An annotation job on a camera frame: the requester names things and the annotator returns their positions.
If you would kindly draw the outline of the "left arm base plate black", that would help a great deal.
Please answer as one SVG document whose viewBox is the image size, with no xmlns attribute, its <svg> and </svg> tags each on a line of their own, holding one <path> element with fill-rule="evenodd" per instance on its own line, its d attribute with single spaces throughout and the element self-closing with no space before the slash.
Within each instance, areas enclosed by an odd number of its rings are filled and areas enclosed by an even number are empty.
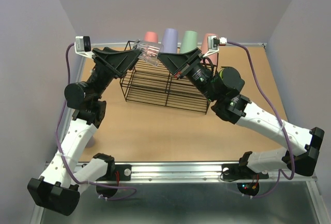
<svg viewBox="0 0 331 224">
<path fill-rule="evenodd" d="M 130 181 L 132 165 L 115 163 L 108 166 L 105 175 L 99 177 L 98 181 Z"/>
</svg>

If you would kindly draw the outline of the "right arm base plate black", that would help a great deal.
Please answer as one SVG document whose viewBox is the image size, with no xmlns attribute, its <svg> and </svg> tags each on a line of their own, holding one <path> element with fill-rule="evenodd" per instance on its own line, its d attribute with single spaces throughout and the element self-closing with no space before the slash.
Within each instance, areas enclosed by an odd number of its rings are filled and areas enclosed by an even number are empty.
<svg viewBox="0 0 331 224">
<path fill-rule="evenodd" d="M 226 181 L 235 180 L 252 180 L 257 179 L 268 179 L 268 173 L 263 174 L 262 172 L 256 173 L 246 166 L 240 166 L 238 163 L 225 163 L 222 165 L 223 179 Z"/>
</svg>

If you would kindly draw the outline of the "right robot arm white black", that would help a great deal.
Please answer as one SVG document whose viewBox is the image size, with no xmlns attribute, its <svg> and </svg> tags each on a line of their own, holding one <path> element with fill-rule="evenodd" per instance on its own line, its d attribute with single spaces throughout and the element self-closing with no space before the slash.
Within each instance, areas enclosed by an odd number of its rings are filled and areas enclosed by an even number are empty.
<svg viewBox="0 0 331 224">
<path fill-rule="evenodd" d="M 250 179 L 261 172 L 279 169 L 313 175 L 324 138 L 322 129 L 300 128 L 263 110 L 240 94 L 245 81 L 235 68 L 214 69 L 211 60 L 198 48 L 183 54 L 159 53 L 158 59 L 173 76 L 187 78 L 213 102 L 211 109 L 221 120 L 254 130 L 282 146 L 266 152 L 245 152 L 238 164 L 229 167 L 227 178 Z"/>
</svg>

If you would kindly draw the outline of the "purple plastic cup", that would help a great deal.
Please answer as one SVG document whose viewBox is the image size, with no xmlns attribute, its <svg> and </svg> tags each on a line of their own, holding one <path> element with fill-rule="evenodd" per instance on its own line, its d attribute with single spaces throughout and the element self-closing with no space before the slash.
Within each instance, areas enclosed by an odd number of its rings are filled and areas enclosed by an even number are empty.
<svg viewBox="0 0 331 224">
<path fill-rule="evenodd" d="M 91 137 L 90 139 L 89 139 L 89 141 L 87 142 L 87 144 L 86 144 L 86 148 L 91 148 L 91 147 L 93 147 L 95 145 L 95 139 L 94 139 L 94 137 Z"/>
<path fill-rule="evenodd" d="M 178 31 L 173 28 L 166 28 L 163 33 L 161 44 L 164 53 L 177 53 Z"/>
</svg>

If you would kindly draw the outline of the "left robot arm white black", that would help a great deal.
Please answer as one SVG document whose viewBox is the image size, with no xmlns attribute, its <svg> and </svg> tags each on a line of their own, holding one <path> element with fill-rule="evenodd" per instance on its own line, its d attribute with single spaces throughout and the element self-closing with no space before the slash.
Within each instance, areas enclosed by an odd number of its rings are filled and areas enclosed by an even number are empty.
<svg viewBox="0 0 331 224">
<path fill-rule="evenodd" d="M 115 177 L 119 173 L 112 156 L 98 153 L 80 171 L 74 172 L 88 141 L 100 127 L 106 113 L 102 93 L 114 79 L 122 78 L 139 60 L 138 49 L 116 51 L 91 49 L 76 54 L 91 58 L 95 66 L 87 81 L 70 83 L 64 90 L 67 107 L 74 110 L 63 141 L 39 178 L 31 178 L 27 189 L 35 203 L 43 208 L 69 216 L 79 203 L 80 195 L 96 180 Z"/>
</svg>

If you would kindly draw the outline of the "pink plastic cup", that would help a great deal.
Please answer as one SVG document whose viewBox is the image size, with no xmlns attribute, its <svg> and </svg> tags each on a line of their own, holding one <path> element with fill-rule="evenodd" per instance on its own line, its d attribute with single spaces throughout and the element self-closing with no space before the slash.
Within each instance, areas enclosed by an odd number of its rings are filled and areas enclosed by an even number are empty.
<svg viewBox="0 0 331 224">
<path fill-rule="evenodd" d="M 212 34 L 212 33 L 206 33 L 204 35 L 204 38 L 202 40 L 202 44 L 201 44 L 201 51 L 203 54 L 205 54 L 208 51 L 208 36 L 216 36 L 218 37 L 216 34 Z M 212 54 L 208 57 L 213 65 L 217 66 L 218 65 L 218 53 Z"/>
</svg>

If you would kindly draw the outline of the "green plastic cup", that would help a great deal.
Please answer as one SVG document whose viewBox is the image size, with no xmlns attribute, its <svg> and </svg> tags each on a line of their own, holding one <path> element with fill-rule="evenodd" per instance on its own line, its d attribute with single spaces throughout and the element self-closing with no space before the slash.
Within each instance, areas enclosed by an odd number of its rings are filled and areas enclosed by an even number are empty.
<svg viewBox="0 0 331 224">
<path fill-rule="evenodd" d="M 198 46 L 198 33 L 195 31 L 185 31 L 179 52 L 187 53 Z"/>
</svg>

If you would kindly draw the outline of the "clear glass cup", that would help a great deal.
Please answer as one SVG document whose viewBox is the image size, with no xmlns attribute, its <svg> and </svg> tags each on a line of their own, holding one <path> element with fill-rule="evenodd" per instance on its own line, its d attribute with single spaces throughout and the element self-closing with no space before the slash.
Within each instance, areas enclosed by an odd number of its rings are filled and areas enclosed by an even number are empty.
<svg viewBox="0 0 331 224">
<path fill-rule="evenodd" d="M 158 54 L 163 52 L 162 44 L 145 40 L 136 40 L 133 49 L 141 52 L 138 56 L 139 60 L 155 67 L 159 65 L 160 61 L 158 59 Z"/>
</svg>

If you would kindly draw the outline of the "red plastic cup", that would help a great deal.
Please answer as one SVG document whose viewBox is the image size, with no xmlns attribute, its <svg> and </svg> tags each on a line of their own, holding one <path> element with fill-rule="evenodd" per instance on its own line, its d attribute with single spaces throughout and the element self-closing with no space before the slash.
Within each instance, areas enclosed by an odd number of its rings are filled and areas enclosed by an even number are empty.
<svg viewBox="0 0 331 224">
<path fill-rule="evenodd" d="M 144 40 L 148 42 L 158 43 L 158 34 L 156 32 L 147 31 L 144 35 Z"/>
</svg>

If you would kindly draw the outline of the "black wire dish rack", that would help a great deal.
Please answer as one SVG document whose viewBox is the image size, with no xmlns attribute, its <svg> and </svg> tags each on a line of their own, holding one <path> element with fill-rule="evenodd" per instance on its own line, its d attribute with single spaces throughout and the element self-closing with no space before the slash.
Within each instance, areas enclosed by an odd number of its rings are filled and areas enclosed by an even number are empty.
<svg viewBox="0 0 331 224">
<path fill-rule="evenodd" d="M 126 101 L 204 114 L 209 109 L 210 102 L 187 78 L 174 78 L 162 63 L 156 67 L 139 60 L 119 84 Z"/>
</svg>

